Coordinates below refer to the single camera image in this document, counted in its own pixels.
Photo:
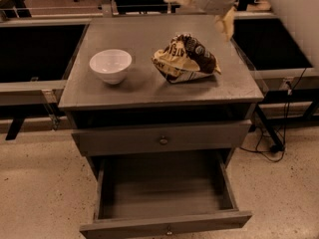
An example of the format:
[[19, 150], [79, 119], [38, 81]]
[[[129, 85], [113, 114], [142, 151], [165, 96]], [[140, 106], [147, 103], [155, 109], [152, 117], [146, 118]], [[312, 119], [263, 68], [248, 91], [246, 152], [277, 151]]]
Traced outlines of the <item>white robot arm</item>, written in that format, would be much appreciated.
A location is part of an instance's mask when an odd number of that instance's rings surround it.
[[[214, 16], [214, 24], [227, 41], [234, 32], [234, 3], [236, 0], [163, 0], [194, 7]], [[319, 0], [267, 0], [275, 15], [319, 69]]]

